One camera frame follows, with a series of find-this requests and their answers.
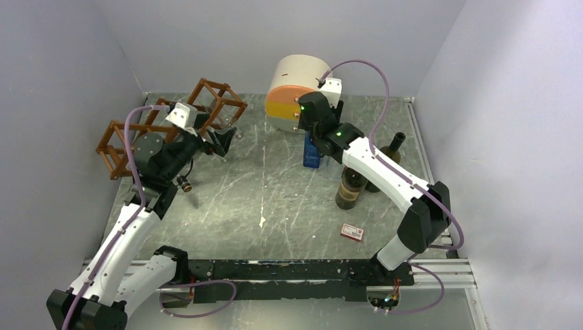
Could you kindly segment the dark brown wine bottle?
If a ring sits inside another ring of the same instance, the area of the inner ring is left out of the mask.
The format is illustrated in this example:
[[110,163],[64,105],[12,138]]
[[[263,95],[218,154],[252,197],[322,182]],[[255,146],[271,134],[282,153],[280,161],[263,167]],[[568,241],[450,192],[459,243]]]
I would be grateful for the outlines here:
[[335,195],[336,205],[343,210],[355,207],[358,197],[368,184],[368,179],[356,170],[344,167],[340,185]]

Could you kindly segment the tall blue glass bottle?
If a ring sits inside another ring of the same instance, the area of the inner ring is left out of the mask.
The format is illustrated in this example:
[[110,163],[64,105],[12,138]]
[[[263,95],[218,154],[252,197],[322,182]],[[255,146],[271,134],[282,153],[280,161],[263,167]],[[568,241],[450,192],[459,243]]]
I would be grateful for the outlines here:
[[318,169],[320,168],[322,157],[318,149],[312,144],[309,132],[305,132],[304,149],[302,156],[302,165],[305,168]]

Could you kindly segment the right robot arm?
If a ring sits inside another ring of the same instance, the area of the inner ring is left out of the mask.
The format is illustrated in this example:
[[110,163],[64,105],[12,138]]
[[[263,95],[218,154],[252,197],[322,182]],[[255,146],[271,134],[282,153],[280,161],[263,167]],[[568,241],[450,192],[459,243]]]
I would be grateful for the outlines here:
[[383,154],[350,123],[341,123],[326,96],[313,91],[298,100],[299,127],[318,151],[363,175],[403,212],[397,234],[373,257],[373,280],[389,284],[397,268],[425,252],[452,223],[448,187],[415,177]]

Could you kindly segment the olive green wine bottle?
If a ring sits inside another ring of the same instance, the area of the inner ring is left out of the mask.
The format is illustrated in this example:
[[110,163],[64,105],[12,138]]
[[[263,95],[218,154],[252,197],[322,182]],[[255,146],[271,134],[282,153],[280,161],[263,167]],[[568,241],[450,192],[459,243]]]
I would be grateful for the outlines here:
[[[392,159],[395,163],[399,164],[401,162],[401,154],[399,148],[403,144],[406,139],[406,135],[402,132],[397,132],[392,140],[392,142],[387,145],[383,146],[380,151],[383,152],[387,157]],[[374,185],[371,181],[367,182],[365,186],[365,190],[370,193],[379,193],[380,189]]]

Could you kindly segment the brown wooden wine rack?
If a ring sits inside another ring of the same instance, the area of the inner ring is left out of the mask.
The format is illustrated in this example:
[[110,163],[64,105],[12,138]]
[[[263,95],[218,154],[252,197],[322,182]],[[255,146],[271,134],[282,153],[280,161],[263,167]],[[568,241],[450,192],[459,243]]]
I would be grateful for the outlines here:
[[[179,134],[178,128],[166,120],[159,107],[173,107],[177,100],[158,98],[153,109],[146,110],[146,118],[142,123],[131,123],[129,135],[136,141],[146,133],[160,133],[163,141],[173,142]],[[247,109],[248,104],[237,95],[228,84],[201,78],[183,105],[191,107],[197,115],[194,123],[196,130],[205,138],[211,130],[230,129]],[[127,152],[124,147],[124,123],[118,120],[110,121],[103,133],[96,153],[103,159],[109,179],[117,180],[131,175]]]

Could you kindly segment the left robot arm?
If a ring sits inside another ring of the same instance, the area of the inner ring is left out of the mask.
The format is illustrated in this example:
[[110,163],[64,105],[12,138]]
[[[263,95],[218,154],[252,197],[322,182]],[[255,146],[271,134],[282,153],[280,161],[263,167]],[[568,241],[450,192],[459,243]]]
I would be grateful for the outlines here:
[[129,316],[159,287],[194,282],[187,252],[162,246],[144,269],[124,274],[151,231],[170,208],[177,176],[197,153],[224,155],[234,127],[201,132],[175,128],[178,140],[167,142],[156,131],[137,135],[130,143],[128,164],[133,185],[118,220],[90,264],[65,291],[55,289],[46,306],[57,329],[124,329]]

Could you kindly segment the clear bottle black gold label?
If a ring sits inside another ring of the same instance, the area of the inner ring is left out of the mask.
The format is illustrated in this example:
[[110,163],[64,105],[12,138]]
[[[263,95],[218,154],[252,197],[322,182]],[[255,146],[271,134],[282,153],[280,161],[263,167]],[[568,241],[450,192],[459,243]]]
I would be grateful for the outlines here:
[[185,192],[189,193],[192,190],[192,185],[188,181],[185,175],[179,175],[177,177],[177,185]]

